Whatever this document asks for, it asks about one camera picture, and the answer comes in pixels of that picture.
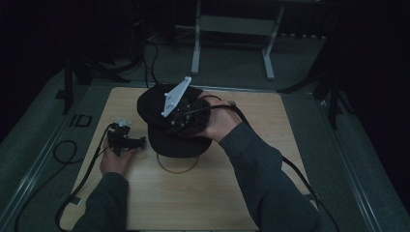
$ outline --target cap brim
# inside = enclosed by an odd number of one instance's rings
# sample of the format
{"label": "cap brim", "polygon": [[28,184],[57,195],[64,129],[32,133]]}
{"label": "cap brim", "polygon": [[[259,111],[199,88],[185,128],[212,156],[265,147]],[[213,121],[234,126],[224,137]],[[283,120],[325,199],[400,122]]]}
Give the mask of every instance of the cap brim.
{"label": "cap brim", "polygon": [[164,130],[150,125],[148,139],[154,151],[171,158],[197,157],[206,152],[212,143],[212,139],[206,137],[182,138],[175,134],[166,134]]}

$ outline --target wooden tabletop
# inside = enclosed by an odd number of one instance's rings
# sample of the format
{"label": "wooden tabletop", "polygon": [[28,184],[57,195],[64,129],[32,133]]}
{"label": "wooden tabletop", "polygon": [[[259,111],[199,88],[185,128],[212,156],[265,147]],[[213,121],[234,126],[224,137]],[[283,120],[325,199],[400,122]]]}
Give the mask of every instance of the wooden tabletop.
{"label": "wooden tabletop", "polygon": [[[136,101],[145,91],[123,87],[111,91],[73,188],[82,180],[103,131],[110,123],[117,122],[118,117],[132,121],[130,138],[147,136],[147,125],[136,112]],[[259,136],[278,148],[306,176],[280,95],[233,91],[211,93],[236,102]],[[160,159],[162,165],[172,171],[187,170],[195,163],[195,159]],[[102,177],[100,161],[101,158],[77,195],[82,202],[78,206],[67,206],[61,219],[63,228],[72,229],[84,214],[85,201]],[[284,164],[282,170],[303,194],[308,194],[289,166]],[[126,178],[130,182],[127,224],[130,230],[257,230],[232,165],[218,143],[213,142],[191,171],[173,174],[160,167],[157,154],[147,141],[146,148],[132,159]]]}

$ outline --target baseball cap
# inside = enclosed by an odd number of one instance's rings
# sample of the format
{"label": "baseball cap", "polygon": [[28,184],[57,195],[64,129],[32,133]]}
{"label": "baseball cap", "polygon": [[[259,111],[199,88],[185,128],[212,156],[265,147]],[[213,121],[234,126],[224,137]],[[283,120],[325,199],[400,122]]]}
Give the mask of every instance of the baseball cap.
{"label": "baseball cap", "polygon": [[[148,125],[148,139],[151,147],[158,154],[171,158],[197,157],[211,146],[212,139],[202,136],[181,137],[176,133],[169,133],[172,128],[170,115],[163,117],[165,93],[175,88],[176,84],[156,84],[145,91],[137,100],[138,114]],[[188,87],[183,97],[188,102],[196,102],[203,91]]]}

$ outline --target white metal stand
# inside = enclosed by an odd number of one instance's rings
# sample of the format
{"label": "white metal stand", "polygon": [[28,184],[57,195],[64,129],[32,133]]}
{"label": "white metal stand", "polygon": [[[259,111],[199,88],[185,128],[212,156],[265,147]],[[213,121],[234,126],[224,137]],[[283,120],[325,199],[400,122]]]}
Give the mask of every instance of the white metal stand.
{"label": "white metal stand", "polygon": [[280,7],[276,20],[205,15],[201,14],[201,1],[198,0],[196,2],[195,48],[193,49],[192,66],[190,72],[192,74],[198,74],[199,72],[201,31],[262,35],[270,37],[268,45],[266,48],[262,49],[262,57],[265,64],[266,76],[269,80],[273,80],[275,75],[272,68],[270,54],[275,38],[278,34],[283,12],[284,7]]}

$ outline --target person's right hand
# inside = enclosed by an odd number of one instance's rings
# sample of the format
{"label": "person's right hand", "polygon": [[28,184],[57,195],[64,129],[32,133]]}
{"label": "person's right hand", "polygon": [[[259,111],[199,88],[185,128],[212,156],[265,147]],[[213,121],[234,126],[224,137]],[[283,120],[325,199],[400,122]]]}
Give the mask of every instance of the person's right hand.
{"label": "person's right hand", "polygon": [[[203,97],[210,105],[226,104],[230,105],[229,101],[219,100],[214,97],[205,97],[209,95],[204,91],[200,97]],[[198,136],[205,136],[211,138],[217,142],[220,142],[225,136],[227,136],[238,124],[242,121],[239,116],[231,109],[228,108],[215,108],[211,109],[211,115],[208,121],[208,127],[197,134]]]}

